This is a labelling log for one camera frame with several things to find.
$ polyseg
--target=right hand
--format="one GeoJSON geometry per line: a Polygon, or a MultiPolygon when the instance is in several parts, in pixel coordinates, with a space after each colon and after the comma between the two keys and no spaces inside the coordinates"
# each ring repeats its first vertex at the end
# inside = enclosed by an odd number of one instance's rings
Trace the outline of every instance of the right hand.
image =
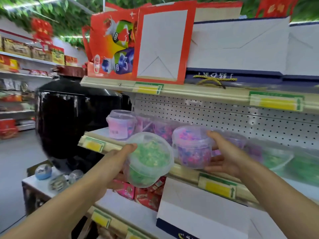
{"type": "Polygon", "coordinates": [[[221,155],[211,158],[211,162],[204,168],[206,172],[226,173],[230,176],[240,178],[242,167],[251,162],[252,159],[240,148],[223,138],[218,132],[207,131],[207,135],[213,138],[215,146],[213,150],[219,149],[221,155]]]}

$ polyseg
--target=large black jar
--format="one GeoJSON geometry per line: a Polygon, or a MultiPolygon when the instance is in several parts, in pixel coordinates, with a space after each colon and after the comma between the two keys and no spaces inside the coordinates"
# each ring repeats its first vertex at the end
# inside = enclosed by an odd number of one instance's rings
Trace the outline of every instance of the large black jar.
{"type": "Polygon", "coordinates": [[[82,87],[65,76],[36,91],[36,132],[43,151],[57,169],[84,173],[103,156],[78,146],[85,131],[107,127],[106,117],[122,108],[122,95],[99,88],[82,87]]]}

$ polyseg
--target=price tag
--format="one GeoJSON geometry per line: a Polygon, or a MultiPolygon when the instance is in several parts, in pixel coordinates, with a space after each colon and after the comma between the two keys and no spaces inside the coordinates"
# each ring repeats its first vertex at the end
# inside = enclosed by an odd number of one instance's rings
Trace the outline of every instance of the price tag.
{"type": "Polygon", "coordinates": [[[237,184],[226,179],[200,173],[198,187],[226,198],[236,198],[237,184]]]}
{"type": "Polygon", "coordinates": [[[112,217],[110,217],[106,213],[101,212],[100,210],[95,209],[92,214],[92,221],[95,221],[97,224],[107,229],[112,221],[112,217]]]}
{"type": "Polygon", "coordinates": [[[104,145],[105,145],[105,142],[103,141],[100,141],[94,138],[85,137],[85,140],[82,146],[94,152],[100,153],[102,152],[104,145]]]}
{"type": "Polygon", "coordinates": [[[305,96],[250,91],[249,100],[249,104],[252,106],[301,112],[304,107],[305,96]]]}
{"type": "Polygon", "coordinates": [[[133,87],[133,92],[159,95],[163,87],[164,87],[164,84],[135,82],[135,85],[133,87]]]}
{"type": "Polygon", "coordinates": [[[127,230],[125,239],[150,239],[150,238],[140,233],[139,231],[136,231],[132,229],[131,227],[129,227],[127,230]]]}

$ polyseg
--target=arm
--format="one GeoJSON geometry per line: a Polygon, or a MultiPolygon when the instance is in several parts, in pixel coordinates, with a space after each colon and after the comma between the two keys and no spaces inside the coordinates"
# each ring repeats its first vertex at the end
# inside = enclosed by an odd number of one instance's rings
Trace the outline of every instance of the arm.
{"type": "Polygon", "coordinates": [[[122,169],[127,155],[136,149],[125,145],[106,154],[83,178],[58,194],[1,239],[67,238],[88,209],[106,193],[107,185],[122,169]]]}
{"type": "Polygon", "coordinates": [[[208,132],[221,154],[212,158],[207,172],[223,172],[239,178],[288,239],[319,238],[319,206],[282,178],[217,132],[208,132]]]}

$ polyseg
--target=yellow rope handle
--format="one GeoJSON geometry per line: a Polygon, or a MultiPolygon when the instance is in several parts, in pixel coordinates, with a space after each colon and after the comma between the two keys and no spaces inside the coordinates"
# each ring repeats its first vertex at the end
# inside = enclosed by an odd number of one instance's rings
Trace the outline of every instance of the yellow rope handle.
{"type": "Polygon", "coordinates": [[[197,83],[197,85],[201,85],[205,83],[208,80],[216,82],[218,85],[223,86],[220,81],[237,81],[237,78],[215,78],[210,76],[201,76],[201,75],[195,75],[193,78],[205,78],[205,80],[201,80],[197,83]]]}

